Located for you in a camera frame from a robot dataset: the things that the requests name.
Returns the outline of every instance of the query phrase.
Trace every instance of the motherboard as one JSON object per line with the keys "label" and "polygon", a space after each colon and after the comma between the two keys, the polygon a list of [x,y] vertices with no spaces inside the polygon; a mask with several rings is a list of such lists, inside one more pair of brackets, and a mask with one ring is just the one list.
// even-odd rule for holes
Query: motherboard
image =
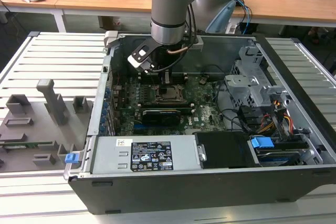
{"label": "motherboard", "polygon": [[185,82],[164,88],[151,80],[130,77],[114,86],[118,115],[117,132],[127,135],[191,135],[199,131],[223,131],[225,125],[215,101],[216,81],[188,76]]}

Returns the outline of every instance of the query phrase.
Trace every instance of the floor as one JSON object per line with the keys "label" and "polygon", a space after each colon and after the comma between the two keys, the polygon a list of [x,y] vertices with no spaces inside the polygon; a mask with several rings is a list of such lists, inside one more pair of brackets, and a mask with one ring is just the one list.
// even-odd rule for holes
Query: floor
{"label": "floor", "polygon": [[[7,13],[8,23],[0,24],[0,69],[3,69],[15,51],[26,38],[29,31],[57,32],[57,26],[52,15],[32,13]],[[105,33],[99,27],[96,16],[67,15],[67,30],[70,33]],[[121,18],[123,31],[150,32],[149,18]],[[280,37],[278,25],[259,25],[256,33],[264,34],[266,37]],[[307,36],[309,27],[287,26],[281,37],[299,38],[305,47],[329,69],[336,60],[336,40],[320,37],[320,43],[315,45]]]}

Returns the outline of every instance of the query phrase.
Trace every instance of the desk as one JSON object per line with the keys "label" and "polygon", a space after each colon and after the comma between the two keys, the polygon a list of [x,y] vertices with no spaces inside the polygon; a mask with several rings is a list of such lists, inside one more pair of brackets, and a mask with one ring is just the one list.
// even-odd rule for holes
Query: desk
{"label": "desk", "polygon": [[[121,17],[150,17],[151,0],[45,0],[26,3],[21,0],[2,0],[12,12],[53,14],[60,32],[66,32],[64,15],[94,15]],[[334,0],[245,0],[253,11],[253,23],[336,27]],[[0,11],[6,11],[0,5]],[[231,24],[243,17],[238,7]]]}
{"label": "desk", "polygon": [[[245,0],[252,9],[252,23],[336,27],[335,0]],[[231,23],[244,15],[236,8]]]}

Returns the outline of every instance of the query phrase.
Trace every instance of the yellow wire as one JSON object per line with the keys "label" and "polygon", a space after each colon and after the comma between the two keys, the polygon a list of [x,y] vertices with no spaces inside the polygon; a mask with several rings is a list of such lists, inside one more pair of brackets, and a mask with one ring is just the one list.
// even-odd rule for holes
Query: yellow wire
{"label": "yellow wire", "polygon": [[267,130],[270,129],[273,125],[274,125],[274,122],[271,122],[271,123],[268,124],[265,128],[261,129],[258,133],[267,131]]}
{"label": "yellow wire", "polygon": [[284,116],[284,118],[286,118],[288,120],[288,127],[289,127],[289,132],[291,133],[291,122],[290,122],[290,118],[288,116]]}

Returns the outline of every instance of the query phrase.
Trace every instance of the green circuit board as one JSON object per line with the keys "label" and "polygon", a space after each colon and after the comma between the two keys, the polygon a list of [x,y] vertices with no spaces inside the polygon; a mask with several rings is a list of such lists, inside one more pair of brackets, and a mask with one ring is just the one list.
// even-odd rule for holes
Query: green circuit board
{"label": "green circuit board", "polygon": [[200,76],[191,76],[185,84],[178,85],[183,93],[186,104],[193,103],[194,110],[190,114],[181,114],[178,126],[173,127],[143,127],[139,102],[155,101],[156,85],[140,84],[137,79],[130,79],[127,85],[127,103],[119,109],[120,130],[117,135],[190,135],[197,131],[225,130],[224,122],[220,120],[213,93],[216,92],[211,82],[199,84]]}

